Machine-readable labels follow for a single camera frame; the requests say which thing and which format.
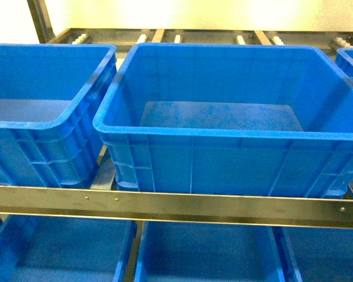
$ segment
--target metal shelf rail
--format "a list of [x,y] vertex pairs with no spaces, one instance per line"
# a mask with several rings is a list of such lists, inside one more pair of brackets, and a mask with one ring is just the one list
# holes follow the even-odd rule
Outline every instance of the metal shelf rail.
[[90,189],[0,186],[0,213],[353,229],[353,200],[123,192],[114,176],[106,151]]

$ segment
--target white wall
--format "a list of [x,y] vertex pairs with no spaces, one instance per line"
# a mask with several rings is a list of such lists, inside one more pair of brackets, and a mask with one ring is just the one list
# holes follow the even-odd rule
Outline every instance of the white wall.
[[0,0],[0,43],[39,43],[26,0]]
[[353,31],[353,0],[46,0],[65,28]]

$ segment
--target crate rim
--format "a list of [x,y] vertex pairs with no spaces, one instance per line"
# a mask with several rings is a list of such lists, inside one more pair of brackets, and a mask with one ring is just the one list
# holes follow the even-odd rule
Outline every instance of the crate rim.
[[58,116],[56,119],[50,122],[1,122],[0,129],[26,129],[26,130],[44,130],[55,128],[64,122],[70,117],[72,112],[77,108],[80,101],[85,97],[85,95],[90,91],[92,85],[102,74],[102,71],[105,69],[106,63],[112,58],[115,58],[116,46],[108,44],[96,44],[96,45],[70,45],[70,44],[5,44],[0,43],[0,46],[14,46],[22,48],[89,48],[89,49],[98,49],[98,48],[107,48],[106,55],[102,58],[99,65],[95,68],[92,75],[89,79],[81,86],[79,91],[76,93],[75,97],[71,100],[71,104]]
[[[242,48],[242,49],[307,49],[314,51],[333,72],[340,78],[347,81],[348,77],[322,50],[311,46],[266,46],[266,45],[226,45],[226,44],[174,44],[174,43],[139,43],[131,48],[128,52],[123,64],[116,73],[112,83],[110,84],[106,95],[98,108],[93,119],[93,127],[100,134],[117,133],[128,135],[165,135],[165,136],[196,136],[196,137],[235,137],[235,138],[261,138],[261,139],[312,139],[312,140],[337,140],[337,141],[353,141],[353,133],[334,133],[334,132],[293,132],[293,131],[267,131],[267,130],[233,130],[233,129],[198,129],[198,128],[176,128],[176,127],[142,127],[142,126],[111,126],[105,124],[106,108],[109,108],[114,97],[116,96],[118,86],[122,78],[131,64],[137,50],[143,46],[167,46],[169,48],[193,48],[193,47],[210,47],[215,48]],[[353,85],[347,82],[353,92]]]

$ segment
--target metal rack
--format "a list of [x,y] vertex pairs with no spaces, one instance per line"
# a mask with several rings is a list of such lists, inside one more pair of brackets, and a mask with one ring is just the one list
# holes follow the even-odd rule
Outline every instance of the metal rack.
[[[353,32],[263,32],[202,29],[70,28],[54,37],[44,1],[28,0],[40,42],[111,43],[123,59],[139,41],[312,45],[332,59],[343,39],[353,46]],[[120,192],[115,168],[103,155],[90,189],[0,186],[0,213],[43,216],[97,217],[134,220],[192,221],[270,226],[339,227],[353,229],[353,183],[346,200],[249,197],[197,194]]]

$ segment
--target metal shelf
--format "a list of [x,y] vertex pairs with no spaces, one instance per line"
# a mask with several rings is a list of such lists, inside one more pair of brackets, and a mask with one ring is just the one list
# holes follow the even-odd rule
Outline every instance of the metal shelf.
[[0,186],[0,213],[353,229],[353,200],[111,190],[106,152],[90,189]]

